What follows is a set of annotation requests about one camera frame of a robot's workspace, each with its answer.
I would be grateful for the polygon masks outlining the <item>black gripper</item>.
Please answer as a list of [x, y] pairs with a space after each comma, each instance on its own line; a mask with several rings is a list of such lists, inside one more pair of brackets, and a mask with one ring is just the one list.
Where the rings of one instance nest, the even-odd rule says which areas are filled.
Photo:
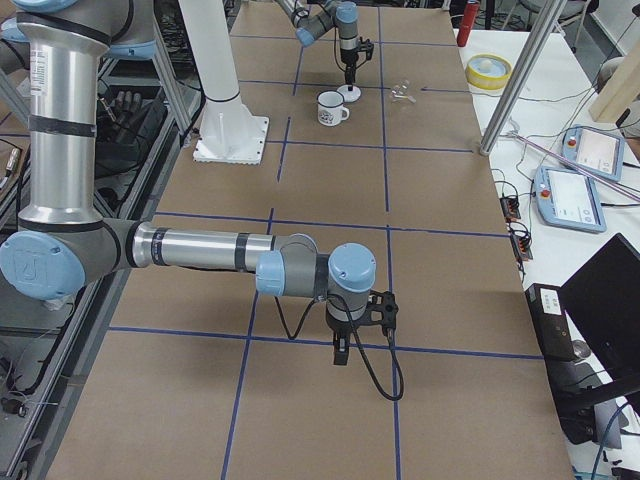
[[359, 60], [358, 49], [340, 49], [340, 60], [344, 64], [345, 86], [348, 91], [354, 89], [357, 63]]
[[349, 359], [349, 344], [356, 323], [349, 320], [340, 320], [328, 314], [327, 325], [333, 332], [333, 364], [335, 366], [346, 366]]

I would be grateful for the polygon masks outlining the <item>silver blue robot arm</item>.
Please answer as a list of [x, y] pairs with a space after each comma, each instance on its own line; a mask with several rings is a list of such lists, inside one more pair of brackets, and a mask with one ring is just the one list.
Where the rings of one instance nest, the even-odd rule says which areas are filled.
[[340, 60], [338, 64], [344, 73], [344, 85], [338, 91], [345, 96], [347, 102], [355, 102], [361, 96], [361, 90], [355, 85], [359, 54], [365, 53], [363, 63], [372, 58], [374, 45], [358, 34], [358, 10], [352, 1], [324, 1], [321, 11], [311, 16], [304, 1], [281, 1], [276, 4], [288, 16], [295, 28], [297, 39], [304, 47], [312, 45], [327, 32], [334, 30], [339, 38]]
[[149, 265], [237, 271], [258, 292], [324, 303], [334, 361], [371, 325], [376, 261], [363, 245], [322, 254], [308, 236], [185, 231], [108, 219], [94, 207], [97, 76], [113, 47], [155, 51], [149, 1], [20, 1], [30, 44], [30, 202], [1, 247], [1, 270], [19, 292], [53, 300], [110, 273]]

